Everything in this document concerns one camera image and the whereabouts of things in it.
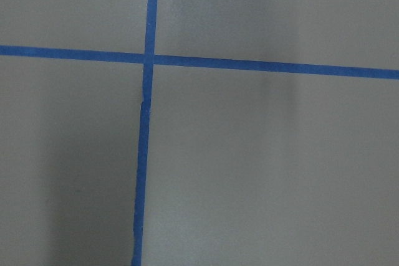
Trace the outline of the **brown paper table cover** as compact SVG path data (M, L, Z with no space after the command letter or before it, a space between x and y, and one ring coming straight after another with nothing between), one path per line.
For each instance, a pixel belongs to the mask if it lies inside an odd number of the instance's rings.
M398 0L1 0L2 265L397 265Z

